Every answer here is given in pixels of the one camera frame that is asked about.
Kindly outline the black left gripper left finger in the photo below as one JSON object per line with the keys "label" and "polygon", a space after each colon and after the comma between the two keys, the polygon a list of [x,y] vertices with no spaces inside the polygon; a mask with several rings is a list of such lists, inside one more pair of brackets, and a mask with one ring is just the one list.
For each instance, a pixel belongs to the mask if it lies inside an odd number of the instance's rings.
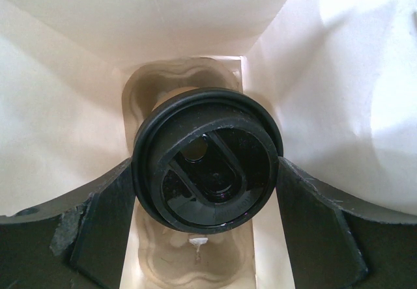
{"label": "black left gripper left finger", "polygon": [[1,287],[119,288],[135,198],[126,159],[60,197],[1,216]]}

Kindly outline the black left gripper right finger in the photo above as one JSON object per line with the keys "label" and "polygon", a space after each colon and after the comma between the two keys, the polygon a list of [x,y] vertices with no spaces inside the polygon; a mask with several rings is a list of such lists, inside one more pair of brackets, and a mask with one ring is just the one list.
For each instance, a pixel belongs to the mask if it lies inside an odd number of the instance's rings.
{"label": "black left gripper right finger", "polygon": [[296,288],[415,288],[416,216],[280,158],[278,204]]}

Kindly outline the single pulp cup carrier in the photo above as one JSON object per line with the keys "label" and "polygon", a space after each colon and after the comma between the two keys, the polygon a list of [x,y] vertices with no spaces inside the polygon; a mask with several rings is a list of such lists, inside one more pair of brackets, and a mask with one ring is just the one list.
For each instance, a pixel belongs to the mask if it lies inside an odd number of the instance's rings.
{"label": "single pulp cup carrier", "polygon": [[[154,107],[188,87],[242,91],[241,58],[188,57],[135,68],[122,93],[129,152]],[[121,288],[255,287],[251,221],[221,234],[187,234],[164,227],[135,203]]]}

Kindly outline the black plastic cup lid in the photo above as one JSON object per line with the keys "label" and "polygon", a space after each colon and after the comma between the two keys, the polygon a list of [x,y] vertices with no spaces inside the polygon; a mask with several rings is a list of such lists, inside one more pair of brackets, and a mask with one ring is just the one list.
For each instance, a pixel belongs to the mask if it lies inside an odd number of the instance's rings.
{"label": "black plastic cup lid", "polygon": [[218,234],[263,208],[282,156],[278,126],[261,104],[233,90],[194,89],[140,125],[132,180],[140,205],[160,224]]}

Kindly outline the single brown paper cup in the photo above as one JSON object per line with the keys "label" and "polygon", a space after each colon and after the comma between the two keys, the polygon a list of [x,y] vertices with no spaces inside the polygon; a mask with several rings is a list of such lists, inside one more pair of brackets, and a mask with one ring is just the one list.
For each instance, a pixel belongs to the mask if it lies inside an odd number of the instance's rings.
{"label": "single brown paper cup", "polygon": [[152,108],[152,111],[154,111],[157,107],[159,107],[161,104],[163,104],[164,102],[166,102],[167,100],[178,96],[179,94],[182,94],[184,92],[188,92],[190,90],[194,90],[197,89],[197,87],[181,87],[181,88],[177,88],[177,89],[173,89],[169,92],[163,92],[158,96],[157,102],[154,105],[154,107]]}

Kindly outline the brown paper bag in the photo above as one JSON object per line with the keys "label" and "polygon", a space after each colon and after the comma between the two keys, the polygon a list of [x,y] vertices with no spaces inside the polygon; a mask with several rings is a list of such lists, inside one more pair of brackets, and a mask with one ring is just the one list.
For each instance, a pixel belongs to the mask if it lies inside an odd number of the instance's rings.
{"label": "brown paper bag", "polygon": [[[135,68],[213,56],[241,58],[281,158],[416,216],[416,0],[1,0],[1,216],[132,166]],[[296,288],[277,184],[249,220],[255,288]]]}

